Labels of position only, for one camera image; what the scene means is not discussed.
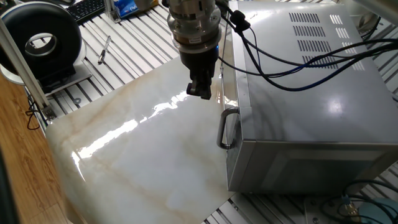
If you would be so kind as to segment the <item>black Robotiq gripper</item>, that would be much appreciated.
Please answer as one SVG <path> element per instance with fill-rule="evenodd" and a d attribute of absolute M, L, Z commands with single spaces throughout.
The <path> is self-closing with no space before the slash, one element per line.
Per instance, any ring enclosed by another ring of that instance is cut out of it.
<path fill-rule="evenodd" d="M 218 56 L 218 46 L 197 54 L 180 52 L 181 61 L 189 69 L 190 79 L 194 81 L 187 85 L 188 95 L 200 96 L 204 100 L 211 98 L 212 78 Z"/>

